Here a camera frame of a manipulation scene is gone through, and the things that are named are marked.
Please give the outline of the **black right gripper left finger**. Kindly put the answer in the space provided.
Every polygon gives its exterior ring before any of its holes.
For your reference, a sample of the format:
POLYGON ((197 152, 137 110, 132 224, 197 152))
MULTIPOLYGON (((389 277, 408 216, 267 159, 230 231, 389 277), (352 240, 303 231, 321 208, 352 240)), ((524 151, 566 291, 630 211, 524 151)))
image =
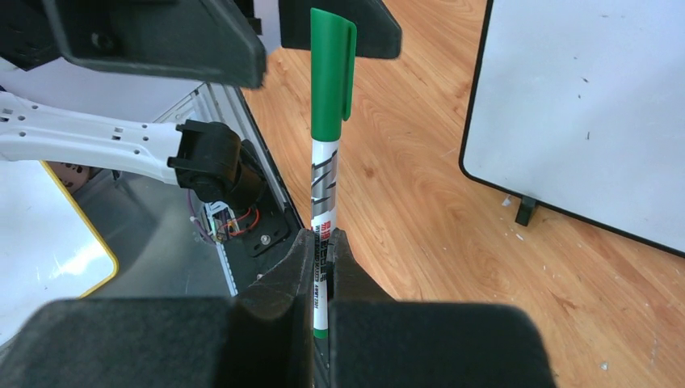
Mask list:
POLYGON ((313 233, 236 297, 62 299, 1 364, 4 387, 310 387, 313 233))

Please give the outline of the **green marker cap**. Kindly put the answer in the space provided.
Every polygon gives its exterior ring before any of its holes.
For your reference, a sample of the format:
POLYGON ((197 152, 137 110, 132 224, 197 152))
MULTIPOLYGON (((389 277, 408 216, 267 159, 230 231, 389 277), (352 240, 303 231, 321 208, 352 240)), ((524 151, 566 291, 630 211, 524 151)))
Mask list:
POLYGON ((357 27, 339 15, 313 8, 311 32, 311 135, 337 141, 351 116, 357 27))

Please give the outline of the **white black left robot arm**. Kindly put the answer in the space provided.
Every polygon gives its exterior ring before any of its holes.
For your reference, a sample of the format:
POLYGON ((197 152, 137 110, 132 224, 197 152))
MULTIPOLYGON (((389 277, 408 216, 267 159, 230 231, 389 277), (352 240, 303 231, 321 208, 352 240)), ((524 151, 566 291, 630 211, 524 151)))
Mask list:
MULTIPOLYGON (((395 59, 401 26, 382 1, 278 1, 278 44, 311 54, 311 201, 335 203, 338 145, 357 57, 395 59)), ((105 73, 257 89, 267 70, 252 1, 4 1, 1 58, 37 70, 58 58, 105 73)), ((1 158, 132 172, 249 209, 263 175, 219 122, 153 124, 73 112, 1 93, 1 158)))

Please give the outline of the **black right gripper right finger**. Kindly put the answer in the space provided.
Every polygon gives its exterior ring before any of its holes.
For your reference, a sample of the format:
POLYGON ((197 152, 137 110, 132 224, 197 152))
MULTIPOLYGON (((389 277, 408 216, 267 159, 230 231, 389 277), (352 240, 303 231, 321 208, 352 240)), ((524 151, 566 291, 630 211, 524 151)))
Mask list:
POLYGON ((516 306, 393 299, 342 230, 329 252, 332 387, 553 387, 541 335, 516 306))

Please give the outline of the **white whiteboard marker pen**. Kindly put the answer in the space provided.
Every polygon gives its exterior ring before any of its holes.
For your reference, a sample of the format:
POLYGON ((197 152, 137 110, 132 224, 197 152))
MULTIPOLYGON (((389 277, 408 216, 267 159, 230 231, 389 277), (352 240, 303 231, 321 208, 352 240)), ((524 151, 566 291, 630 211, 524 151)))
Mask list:
POLYGON ((311 154, 311 230, 314 232, 313 259, 313 335, 328 336, 328 291, 326 261, 329 240, 337 221, 337 182, 339 142, 312 138, 311 154))

